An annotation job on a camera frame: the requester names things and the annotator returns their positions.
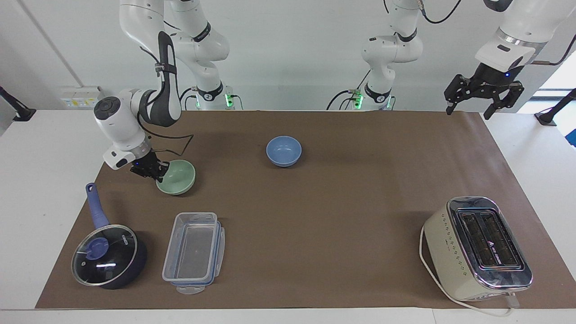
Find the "blue handle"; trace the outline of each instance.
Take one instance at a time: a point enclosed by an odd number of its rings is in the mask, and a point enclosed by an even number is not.
[[[98,196],[98,190],[96,189],[95,183],[88,183],[86,185],[86,195],[88,195],[88,206],[90,207],[94,227],[101,228],[110,225],[110,222],[106,218],[102,206],[100,205],[100,197]]]

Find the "white cord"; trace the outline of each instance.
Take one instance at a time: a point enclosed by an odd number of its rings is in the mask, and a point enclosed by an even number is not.
[[[423,239],[423,237],[424,237],[424,226],[422,227],[422,230],[420,231],[420,260],[422,260],[424,267],[426,267],[426,270],[428,270],[428,273],[430,273],[430,277],[432,277],[432,279],[434,279],[434,282],[436,282],[436,284],[438,285],[438,288],[440,288],[440,290],[444,293],[444,295],[446,295],[446,297],[448,297],[448,299],[450,299],[451,301],[455,302],[458,305],[468,307],[471,310],[475,310],[477,312],[481,312],[482,314],[486,314],[486,315],[491,315],[491,316],[496,316],[496,317],[507,317],[510,314],[512,314],[512,312],[514,311],[513,308],[508,308],[508,310],[504,314],[494,314],[494,313],[485,311],[481,308],[470,306],[470,305],[463,303],[459,300],[456,300],[456,299],[452,298],[450,295],[448,295],[448,293],[446,292],[446,290],[444,290],[444,288],[442,287],[442,285],[440,284],[438,279],[436,279],[436,276],[434,276],[434,273],[432,273],[432,270],[430,270],[428,263],[426,263],[426,261],[424,260],[424,257],[422,256],[422,239]]]

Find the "black stand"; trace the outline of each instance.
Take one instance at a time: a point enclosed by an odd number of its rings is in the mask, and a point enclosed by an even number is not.
[[[11,94],[7,93],[3,87],[0,86],[0,96],[6,100],[10,106],[16,110],[16,116],[12,119],[15,122],[27,122],[34,116],[35,109],[26,107],[18,99],[14,98]]]
[[[556,123],[553,120],[554,116],[556,116],[556,114],[562,110],[562,108],[564,108],[574,99],[576,99],[576,88],[572,89],[572,91],[570,91],[566,97],[562,98],[562,100],[560,100],[554,107],[552,107],[550,111],[545,114],[539,112],[534,114],[534,116],[536,116],[536,119],[538,119],[540,124],[543,126],[556,126]]]

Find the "wall socket panel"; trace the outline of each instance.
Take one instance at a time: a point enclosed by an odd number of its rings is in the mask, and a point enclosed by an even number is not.
[[[67,86],[60,89],[60,99],[68,108],[94,108],[104,98],[99,86],[75,88]]]

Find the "white table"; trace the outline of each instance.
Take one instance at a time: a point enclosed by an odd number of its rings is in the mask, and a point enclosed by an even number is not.
[[[519,120],[531,126],[519,127]],[[487,126],[576,276],[576,151],[557,129],[540,126],[531,115],[495,114]],[[574,323],[576,318],[576,309],[518,310],[504,319],[425,308],[33,310],[86,199],[84,186],[95,180],[109,145],[90,111],[38,111],[0,137],[0,323],[485,324]]]

